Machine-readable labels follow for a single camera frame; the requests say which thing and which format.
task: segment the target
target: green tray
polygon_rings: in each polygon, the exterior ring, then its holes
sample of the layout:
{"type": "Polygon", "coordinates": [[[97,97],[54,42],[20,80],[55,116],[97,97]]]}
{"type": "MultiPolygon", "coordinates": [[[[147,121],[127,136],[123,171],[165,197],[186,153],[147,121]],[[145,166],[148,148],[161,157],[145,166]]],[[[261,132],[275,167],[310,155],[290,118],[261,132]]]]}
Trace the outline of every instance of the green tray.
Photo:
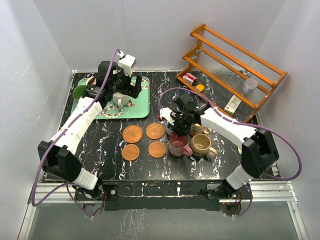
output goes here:
{"type": "MultiPolygon", "coordinates": [[[[79,85],[85,85],[88,78],[81,79],[79,85]]],[[[132,77],[131,84],[136,82],[136,77],[132,77]]],[[[150,112],[150,81],[147,77],[143,76],[141,81],[141,92],[137,99],[130,98],[128,104],[123,106],[123,109],[119,110],[118,105],[113,100],[109,101],[100,115],[95,119],[139,119],[148,116],[150,112]]],[[[77,107],[77,102],[73,100],[72,110],[73,112],[77,107]]]]}

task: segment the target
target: round coaster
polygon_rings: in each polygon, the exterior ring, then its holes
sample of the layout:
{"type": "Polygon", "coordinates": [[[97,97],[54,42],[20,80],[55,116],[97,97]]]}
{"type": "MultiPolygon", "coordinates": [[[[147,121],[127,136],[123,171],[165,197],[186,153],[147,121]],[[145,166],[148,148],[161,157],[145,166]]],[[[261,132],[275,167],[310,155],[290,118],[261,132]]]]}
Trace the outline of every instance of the round coaster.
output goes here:
{"type": "Polygon", "coordinates": [[[160,123],[151,123],[146,127],[146,135],[153,140],[161,138],[165,133],[164,127],[160,123]]]}
{"type": "Polygon", "coordinates": [[[160,141],[154,141],[149,146],[149,154],[156,159],[163,157],[166,151],[166,145],[160,141]]]}
{"type": "Polygon", "coordinates": [[[122,150],[122,157],[127,161],[134,161],[139,157],[140,149],[137,145],[129,144],[122,150]]]}
{"type": "Polygon", "coordinates": [[[127,126],[122,133],[123,139],[130,144],[139,142],[144,132],[142,128],[137,125],[127,126]]]}

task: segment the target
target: gray floor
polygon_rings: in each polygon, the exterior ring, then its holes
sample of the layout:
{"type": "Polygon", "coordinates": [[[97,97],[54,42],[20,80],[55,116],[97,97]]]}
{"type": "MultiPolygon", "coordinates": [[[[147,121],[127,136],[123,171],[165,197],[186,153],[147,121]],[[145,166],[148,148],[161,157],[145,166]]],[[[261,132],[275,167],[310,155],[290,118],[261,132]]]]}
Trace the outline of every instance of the gray floor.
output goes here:
{"type": "Polygon", "coordinates": [[[133,209],[103,212],[92,221],[74,204],[44,203],[37,207],[28,239],[295,240],[298,237],[287,202],[253,202],[250,210],[235,220],[201,209],[133,209]]]}

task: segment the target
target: yellow object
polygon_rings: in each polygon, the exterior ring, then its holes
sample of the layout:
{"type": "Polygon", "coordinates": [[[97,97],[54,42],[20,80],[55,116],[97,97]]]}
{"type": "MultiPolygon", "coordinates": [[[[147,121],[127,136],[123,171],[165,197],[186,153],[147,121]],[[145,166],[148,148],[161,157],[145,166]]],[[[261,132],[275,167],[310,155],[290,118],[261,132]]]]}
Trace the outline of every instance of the yellow object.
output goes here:
{"type": "Polygon", "coordinates": [[[198,89],[200,93],[205,90],[205,86],[203,86],[202,84],[198,84],[195,88],[198,89]]]}

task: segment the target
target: pink mug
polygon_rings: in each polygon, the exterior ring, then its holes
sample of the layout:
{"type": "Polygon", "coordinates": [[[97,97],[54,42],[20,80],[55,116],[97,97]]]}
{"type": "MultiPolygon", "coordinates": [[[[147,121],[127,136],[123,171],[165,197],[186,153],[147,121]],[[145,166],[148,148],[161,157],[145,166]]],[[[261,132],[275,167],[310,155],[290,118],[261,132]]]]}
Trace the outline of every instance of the pink mug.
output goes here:
{"type": "Polygon", "coordinates": [[[191,156],[193,152],[188,146],[188,140],[188,136],[178,136],[172,132],[169,137],[169,152],[176,157],[191,156]]]}

